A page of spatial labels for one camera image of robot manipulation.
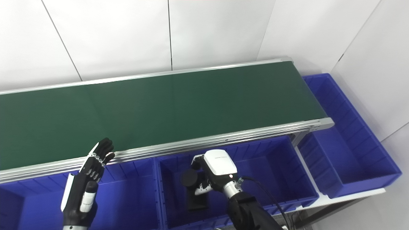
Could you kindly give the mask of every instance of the robotic hand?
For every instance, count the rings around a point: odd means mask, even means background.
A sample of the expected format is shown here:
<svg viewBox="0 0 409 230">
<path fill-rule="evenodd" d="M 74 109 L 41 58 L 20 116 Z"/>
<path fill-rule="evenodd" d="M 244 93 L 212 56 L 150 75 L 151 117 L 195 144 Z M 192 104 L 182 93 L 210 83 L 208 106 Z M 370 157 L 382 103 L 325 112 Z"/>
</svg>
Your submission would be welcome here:
<svg viewBox="0 0 409 230">
<path fill-rule="evenodd" d="M 115 157 L 113 149 L 112 141 L 104 138 L 89 152 L 78 174 L 69 174 L 61 202 L 63 230 L 87 230 L 91 226 L 97 213 L 98 182 L 105 165 Z"/>
<path fill-rule="evenodd" d="M 191 169 L 180 181 L 187 188 L 189 210 L 207 208 L 207 192 L 222 192 L 228 199 L 227 214 L 237 230 L 283 230 L 256 198 L 238 183 L 237 168 L 226 151 L 213 149 L 193 158 Z"/>
</svg>

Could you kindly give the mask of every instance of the aluminum frame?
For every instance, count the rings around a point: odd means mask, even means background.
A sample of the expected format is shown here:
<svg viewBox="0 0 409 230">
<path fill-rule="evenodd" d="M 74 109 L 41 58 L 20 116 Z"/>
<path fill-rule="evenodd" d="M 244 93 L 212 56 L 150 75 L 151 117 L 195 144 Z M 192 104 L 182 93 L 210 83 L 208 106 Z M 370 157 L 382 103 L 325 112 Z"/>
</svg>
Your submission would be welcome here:
<svg viewBox="0 0 409 230">
<path fill-rule="evenodd" d="M 332 127 L 333 125 L 334 122 L 332 121 L 332 119 L 330 117 L 326 117 L 322 119 L 294 122 L 289 124 L 129 149 L 125 151 L 115 152 L 116 156 L 112 161 L 109 162 L 109 165 L 143 158 L 164 156 L 198 149 L 206 149 L 216 146 L 247 142 L 251 140 L 258 140 L 279 135 L 288 135 L 293 133 L 327 129 Z M 68 160 L 1 170 L 0 184 L 79 170 L 85 158 L 86 157 L 84 156 Z"/>
</svg>

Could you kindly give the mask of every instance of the black cable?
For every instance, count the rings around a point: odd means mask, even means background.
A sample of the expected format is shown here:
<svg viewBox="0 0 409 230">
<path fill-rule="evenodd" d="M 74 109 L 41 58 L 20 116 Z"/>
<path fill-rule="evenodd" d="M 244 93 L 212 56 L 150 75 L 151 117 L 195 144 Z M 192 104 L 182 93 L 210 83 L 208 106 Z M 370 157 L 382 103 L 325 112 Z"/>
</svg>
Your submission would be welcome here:
<svg viewBox="0 0 409 230">
<path fill-rule="evenodd" d="M 285 223 L 287 224 L 287 228 L 290 228 L 290 225 L 288 224 L 288 221 L 287 221 L 287 218 L 285 217 L 285 214 L 284 214 L 283 209 L 281 208 L 280 204 L 276 201 L 276 199 L 274 199 L 274 197 L 271 195 L 271 193 L 267 190 L 267 188 L 266 188 L 262 183 L 260 183 L 260 181 L 254 179 L 254 178 L 252 178 L 252 177 L 242 176 L 241 178 L 242 178 L 243 180 L 251 180 L 251 181 L 253 181 L 254 183 L 258 184 L 258 185 L 267 193 L 267 195 L 270 197 L 270 199 L 273 201 L 273 203 L 274 203 L 274 204 L 277 206 L 277 208 L 279 209 L 281 215 L 283 216 L 283 218 L 284 218 L 284 220 L 285 220 Z"/>
</svg>

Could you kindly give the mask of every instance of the robot finger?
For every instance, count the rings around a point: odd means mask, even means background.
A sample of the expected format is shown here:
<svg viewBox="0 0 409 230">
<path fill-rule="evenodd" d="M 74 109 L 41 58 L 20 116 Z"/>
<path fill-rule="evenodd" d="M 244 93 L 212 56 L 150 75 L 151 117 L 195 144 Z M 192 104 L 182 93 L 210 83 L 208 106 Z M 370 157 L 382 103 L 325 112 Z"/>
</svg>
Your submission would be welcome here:
<svg viewBox="0 0 409 230">
<path fill-rule="evenodd" d="M 95 148 L 94 153 L 100 158 L 105 158 L 105 155 L 113 150 L 112 141 L 108 138 L 104 138 Z"/>
<path fill-rule="evenodd" d="M 85 187 L 85 192 L 82 197 L 81 206 L 79 210 L 81 212 L 89 212 L 95 201 L 95 195 L 97 194 L 98 184 L 95 181 L 89 181 Z"/>
<path fill-rule="evenodd" d="M 102 164 L 105 166 L 106 164 L 108 164 L 108 162 L 112 159 L 114 159 L 115 157 L 115 153 L 110 152 L 106 155 L 106 157 L 104 158 L 104 160 L 102 161 Z"/>
</svg>

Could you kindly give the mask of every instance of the blue bin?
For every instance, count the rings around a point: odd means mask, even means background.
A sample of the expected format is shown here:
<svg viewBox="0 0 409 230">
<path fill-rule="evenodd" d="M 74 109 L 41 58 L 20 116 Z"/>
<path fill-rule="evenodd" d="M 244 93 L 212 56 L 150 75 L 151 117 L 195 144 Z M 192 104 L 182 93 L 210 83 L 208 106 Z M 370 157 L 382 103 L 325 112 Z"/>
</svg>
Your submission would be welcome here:
<svg viewBox="0 0 409 230">
<path fill-rule="evenodd" d="M 402 172 L 329 74 L 303 77 L 335 126 L 308 134 L 299 150 L 330 198 L 382 188 Z"/>
<path fill-rule="evenodd" d="M 154 159 L 108 165 L 100 182 L 91 230 L 161 229 Z M 68 174 L 0 185 L 2 230 L 61 230 L 60 210 Z"/>
<path fill-rule="evenodd" d="M 259 180 L 284 211 L 294 210 L 300 205 L 306 207 L 318 198 L 287 136 L 219 148 L 229 153 L 239 176 Z M 180 175 L 190 167 L 193 156 L 207 150 L 157 158 L 164 229 L 205 230 L 231 224 L 226 215 L 227 199 L 220 192 L 209 193 L 209 209 L 187 211 L 186 190 L 180 184 Z M 243 189 L 253 194 L 270 214 L 278 213 L 269 197 L 256 184 L 245 181 Z"/>
</svg>

